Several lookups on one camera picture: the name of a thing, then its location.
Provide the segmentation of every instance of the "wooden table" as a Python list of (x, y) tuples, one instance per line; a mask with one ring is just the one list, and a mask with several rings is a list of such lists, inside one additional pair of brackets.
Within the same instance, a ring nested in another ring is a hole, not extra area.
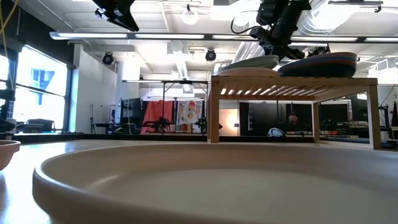
[(212, 76), (208, 96), (208, 142), (219, 142), (219, 100), (289, 100), (312, 102), (314, 142), (352, 146), (353, 143), (320, 141), (319, 103), (366, 92), (370, 148), (381, 148), (376, 78)]

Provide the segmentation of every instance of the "security camera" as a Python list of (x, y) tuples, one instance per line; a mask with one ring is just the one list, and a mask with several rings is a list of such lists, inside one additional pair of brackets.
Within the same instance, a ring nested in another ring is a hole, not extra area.
[(216, 52), (214, 51), (214, 49), (208, 49), (205, 58), (206, 58), (206, 61), (208, 61), (208, 62), (212, 62), (212, 61), (216, 60)]
[(105, 65), (112, 65), (112, 62), (113, 62), (113, 54), (112, 54), (112, 52), (106, 52), (105, 56), (102, 58), (102, 62)]

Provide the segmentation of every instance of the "red curtain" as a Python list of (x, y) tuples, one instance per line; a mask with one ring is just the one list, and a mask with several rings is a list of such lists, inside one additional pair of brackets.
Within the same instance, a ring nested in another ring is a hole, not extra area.
[[(173, 123), (173, 105), (174, 101), (164, 101), (164, 118)], [(144, 121), (157, 121), (162, 117), (163, 101), (150, 101), (148, 102), (147, 109), (145, 111)], [(155, 131), (154, 128), (142, 127), (141, 134), (145, 134), (146, 131)]]

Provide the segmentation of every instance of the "table surface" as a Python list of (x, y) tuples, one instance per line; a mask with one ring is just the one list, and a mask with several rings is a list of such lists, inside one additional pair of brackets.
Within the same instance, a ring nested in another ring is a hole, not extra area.
[[(0, 172), (0, 223), (45, 224), (51, 223), (49, 216), (40, 209), (32, 196), (32, 173), (42, 161), (60, 154), (95, 149), (99, 147), (126, 146), (139, 144), (170, 144), (186, 142), (162, 141), (117, 141), (117, 140), (79, 140), (47, 144), (23, 145), (14, 154), (10, 164)], [(265, 143), (296, 146), (298, 143)], [(322, 144), (299, 143), (301, 146), (336, 148)]]

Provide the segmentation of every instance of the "yellow cable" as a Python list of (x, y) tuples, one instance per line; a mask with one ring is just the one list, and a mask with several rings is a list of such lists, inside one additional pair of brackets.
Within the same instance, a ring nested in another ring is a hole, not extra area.
[[(1, 27), (4, 27), (4, 23), (2, 22), (1, 4), (0, 4), (0, 24), (1, 24)], [(2, 33), (2, 44), (4, 45), (4, 54), (6, 55), (6, 58), (8, 58), (6, 35), (4, 33), (5, 32)]]
[(15, 9), (17, 8), (18, 1), (19, 1), (19, 0), (15, 0), (14, 6), (12, 7), (11, 12), (10, 12), (10, 14), (7, 16), (6, 21), (4, 22), (4, 26), (1, 26), (0, 34), (5, 30), (5, 28), (6, 28), (7, 24), (8, 24), (8, 22), (9, 22), (9, 20), (11, 19), (12, 14), (14, 13)]

